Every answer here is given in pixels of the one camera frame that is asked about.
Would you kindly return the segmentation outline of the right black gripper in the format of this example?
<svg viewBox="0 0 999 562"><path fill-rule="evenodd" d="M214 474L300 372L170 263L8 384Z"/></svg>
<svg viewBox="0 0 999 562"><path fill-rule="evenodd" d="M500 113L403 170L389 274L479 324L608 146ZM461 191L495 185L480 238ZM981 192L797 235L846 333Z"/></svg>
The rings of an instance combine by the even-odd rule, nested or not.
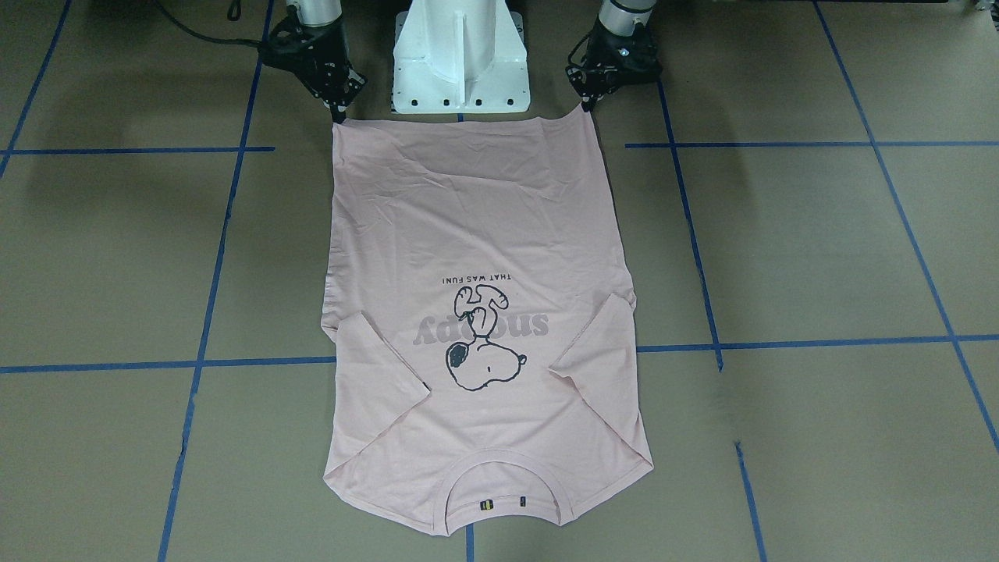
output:
<svg viewBox="0 0 999 562"><path fill-rule="evenodd" d="M321 26L286 17L272 28L258 53L265 66L292 73L311 96L328 104L335 124L345 122L347 108L368 82L350 63L342 17Z"/></svg>

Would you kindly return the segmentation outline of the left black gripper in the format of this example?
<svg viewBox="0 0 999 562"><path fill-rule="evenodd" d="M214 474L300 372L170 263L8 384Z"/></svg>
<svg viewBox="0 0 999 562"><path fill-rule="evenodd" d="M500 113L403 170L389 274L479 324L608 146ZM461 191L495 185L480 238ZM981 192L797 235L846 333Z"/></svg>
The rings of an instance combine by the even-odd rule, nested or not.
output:
<svg viewBox="0 0 999 562"><path fill-rule="evenodd" d="M642 22L626 37L596 22L567 55L565 67L585 112L595 109L607 94L624 86L654 83L661 74L659 46Z"/></svg>

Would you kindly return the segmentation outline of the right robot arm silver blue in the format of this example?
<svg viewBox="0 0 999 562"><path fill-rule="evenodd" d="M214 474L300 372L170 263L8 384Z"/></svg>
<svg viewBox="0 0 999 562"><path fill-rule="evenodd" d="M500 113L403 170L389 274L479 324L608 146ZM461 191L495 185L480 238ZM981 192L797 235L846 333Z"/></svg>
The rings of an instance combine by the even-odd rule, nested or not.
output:
<svg viewBox="0 0 999 562"><path fill-rule="evenodd" d="M258 47L261 64L294 75L335 124L367 84L350 61L340 1L286 1L286 15Z"/></svg>

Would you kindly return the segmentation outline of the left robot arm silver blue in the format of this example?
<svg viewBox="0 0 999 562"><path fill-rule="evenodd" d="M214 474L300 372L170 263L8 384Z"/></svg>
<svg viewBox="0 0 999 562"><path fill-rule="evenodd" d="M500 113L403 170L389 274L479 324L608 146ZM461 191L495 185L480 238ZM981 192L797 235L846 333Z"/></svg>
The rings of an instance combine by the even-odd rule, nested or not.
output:
<svg viewBox="0 0 999 562"><path fill-rule="evenodd" d="M592 29L567 55L565 75L585 112L622 87L652 84L663 74L649 29L656 1L603 1Z"/></svg>

